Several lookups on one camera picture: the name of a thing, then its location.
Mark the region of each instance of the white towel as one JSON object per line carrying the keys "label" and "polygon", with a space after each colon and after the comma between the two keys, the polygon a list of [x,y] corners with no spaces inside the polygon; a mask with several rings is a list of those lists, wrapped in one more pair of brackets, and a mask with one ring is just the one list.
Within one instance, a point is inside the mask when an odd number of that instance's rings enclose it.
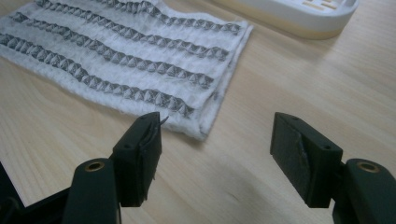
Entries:
{"label": "white towel", "polygon": [[205,140],[251,29],[162,0],[35,0],[0,19],[0,55],[98,104],[159,111],[163,127]]}

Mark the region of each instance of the wooden table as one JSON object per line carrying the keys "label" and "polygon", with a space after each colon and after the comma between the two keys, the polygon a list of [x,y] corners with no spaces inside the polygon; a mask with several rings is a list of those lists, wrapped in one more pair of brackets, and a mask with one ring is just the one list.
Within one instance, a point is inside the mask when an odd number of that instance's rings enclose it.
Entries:
{"label": "wooden table", "polygon": [[[3,0],[4,16],[28,0]],[[210,1],[166,0],[255,28],[204,142],[163,130],[148,201],[123,223],[332,223],[309,209],[269,153],[274,113],[304,119],[344,150],[396,175],[396,5],[361,0],[346,29],[301,39]],[[62,90],[0,59],[0,159],[26,205],[70,186],[106,158],[133,117]]]}

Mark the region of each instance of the wood grain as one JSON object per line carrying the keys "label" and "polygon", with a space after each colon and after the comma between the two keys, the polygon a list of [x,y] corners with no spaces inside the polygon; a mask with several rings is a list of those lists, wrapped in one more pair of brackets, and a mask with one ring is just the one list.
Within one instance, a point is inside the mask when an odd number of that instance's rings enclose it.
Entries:
{"label": "wood grain", "polygon": [[[0,15],[27,2],[3,0]],[[148,201],[123,208],[123,223],[332,223],[332,208],[307,208],[269,154],[276,111],[332,139],[343,161],[376,161],[396,175],[393,1],[362,0],[343,33],[323,41],[211,1],[165,2],[255,28],[208,139],[163,130]],[[82,162],[108,157],[133,122],[0,59],[0,159],[26,204],[70,186]]]}

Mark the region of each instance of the dish cloth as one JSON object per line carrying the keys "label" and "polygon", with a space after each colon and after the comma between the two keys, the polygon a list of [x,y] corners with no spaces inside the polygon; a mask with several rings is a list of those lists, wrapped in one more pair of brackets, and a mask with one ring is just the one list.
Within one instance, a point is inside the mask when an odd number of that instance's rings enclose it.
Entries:
{"label": "dish cloth", "polygon": [[0,19],[0,55],[101,105],[205,140],[252,26],[162,0],[35,0]]}

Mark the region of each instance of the brass insert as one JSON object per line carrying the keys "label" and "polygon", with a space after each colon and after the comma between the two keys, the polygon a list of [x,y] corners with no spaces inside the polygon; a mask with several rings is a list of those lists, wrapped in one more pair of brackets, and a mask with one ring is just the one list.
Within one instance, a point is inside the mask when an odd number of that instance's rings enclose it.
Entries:
{"label": "brass insert", "polygon": [[95,172],[105,167],[105,164],[102,161],[93,161],[87,166],[85,166],[86,172]]}
{"label": "brass insert", "polygon": [[365,161],[358,162],[358,167],[361,168],[363,171],[370,172],[370,173],[379,173],[378,166]]}

